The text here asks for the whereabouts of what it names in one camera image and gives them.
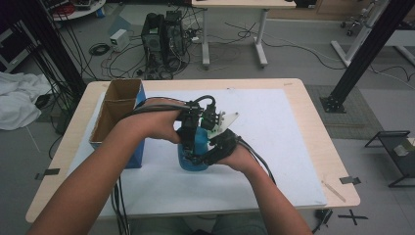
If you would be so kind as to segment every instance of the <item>blue box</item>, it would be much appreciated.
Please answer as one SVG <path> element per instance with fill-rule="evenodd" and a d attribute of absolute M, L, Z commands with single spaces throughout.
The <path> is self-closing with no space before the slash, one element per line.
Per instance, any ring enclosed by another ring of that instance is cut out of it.
<path fill-rule="evenodd" d="M 112 80 L 89 138 L 91 146 L 97 149 L 118 121 L 145 99 L 146 94 L 141 79 Z M 144 140 L 140 142 L 125 168 L 141 167 L 144 144 Z"/>

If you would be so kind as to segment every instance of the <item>power supply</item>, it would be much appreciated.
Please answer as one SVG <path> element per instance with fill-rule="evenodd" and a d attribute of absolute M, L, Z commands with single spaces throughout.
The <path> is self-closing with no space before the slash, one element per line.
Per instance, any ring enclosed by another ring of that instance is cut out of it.
<path fill-rule="evenodd" d="M 164 21 L 170 48 L 172 48 L 175 53 L 183 56 L 185 53 L 185 48 L 183 41 L 181 11 L 167 11 Z"/>
<path fill-rule="evenodd" d="M 165 30 L 164 15 L 150 13 L 146 17 L 141 31 L 146 58 L 157 65 L 166 65 L 168 58 L 168 38 Z"/>
<path fill-rule="evenodd" d="M 121 52 L 129 44 L 129 36 L 127 30 L 120 29 L 113 36 L 110 37 L 110 40 L 113 44 L 114 50 L 117 52 Z"/>

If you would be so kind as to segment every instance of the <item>wooden table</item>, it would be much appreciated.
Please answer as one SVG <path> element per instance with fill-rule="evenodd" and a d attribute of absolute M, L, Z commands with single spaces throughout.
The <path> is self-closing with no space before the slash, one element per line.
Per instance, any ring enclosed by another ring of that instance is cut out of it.
<path fill-rule="evenodd" d="M 206 0 L 206 1 L 192 1 L 194 7 L 203 8 L 203 43 L 202 43 L 202 53 L 203 53 L 203 65 L 207 69 L 210 60 L 208 53 L 208 8 L 253 8 L 261 9 L 260 16 L 260 26 L 257 37 L 254 37 L 254 45 L 256 52 L 258 53 L 259 61 L 261 66 L 264 68 L 268 65 L 266 61 L 265 53 L 262 48 L 262 35 L 265 29 L 266 16 L 269 9 L 292 9 L 296 7 L 294 1 L 287 2 L 285 0 Z"/>
<path fill-rule="evenodd" d="M 342 184 L 339 178 L 347 177 L 345 166 L 337 153 L 321 119 L 317 114 L 305 87 L 299 79 L 215 79 L 215 80 L 145 80 L 148 91 L 204 90 L 235 87 L 241 89 L 283 89 L 290 102 L 298 123 L 304 144 L 313 162 L 317 176 L 327 198 L 326 208 L 352 207 L 360 198 L 352 184 Z M 100 95 L 109 83 L 90 83 L 69 124 L 49 168 L 60 168 L 57 175 L 46 175 L 26 214 L 26 220 L 33 222 L 52 195 L 66 179 L 69 166 L 76 154 L 85 128 L 97 105 Z"/>

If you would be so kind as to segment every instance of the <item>white paper sheet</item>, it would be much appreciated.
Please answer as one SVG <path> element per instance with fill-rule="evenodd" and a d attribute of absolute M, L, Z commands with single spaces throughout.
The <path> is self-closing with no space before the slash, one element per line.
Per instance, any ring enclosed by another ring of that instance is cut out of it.
<path fill-rule="evenodd" d="M 230 129 L 242 136 L 267 161 L 278 187 L 295 207 L 327 204 L 283 90 L 146 91 L 146 95 L 184 101 L 195 100 L 202 95 L 213 96 L 217 111 L 240 113 Z M 69 172 L 93 151 L 88 139 L 102 98 Z M 185 171 L 179 165 L 176 145 L 162 140 L 146 140 L 143 167 L 125 170 L 122 173 L 122 188 L 128 214 L 257 209 L 251 185 L 242 173 L 225 165 L 212 165 L 202 172 Z M 100 216 L 112 215 L 111 203 L 107 202 Z"/>

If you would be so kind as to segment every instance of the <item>hand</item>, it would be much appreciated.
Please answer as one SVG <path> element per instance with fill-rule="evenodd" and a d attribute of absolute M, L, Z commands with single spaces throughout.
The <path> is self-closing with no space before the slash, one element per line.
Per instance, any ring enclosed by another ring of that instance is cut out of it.
<path fill-rule="evenodd" d="M 183 103 L 178 101 L 157 98 L 146 101 L 143 107 L 154 104 L 183 105 Z M 180 111 L 150 112 L 130 116 L 125 120 L 131 122 L 132 128 L 144 129 L 146 137 L 164 139 L 174 144 L 178 144 L 180 143 L 180 137 L 174 130 L 173 124 L 179 115 Z"/>
<path fill-rule="evenodd" d="M 240 144 L 236 146 L 230 156 L 217 163 L 220 165 L 229 165 L 231 168 L 241 171 L 243 174 L 247 174 L 260 167 L 259 163 L 251 156 L 250 151 Z"/>

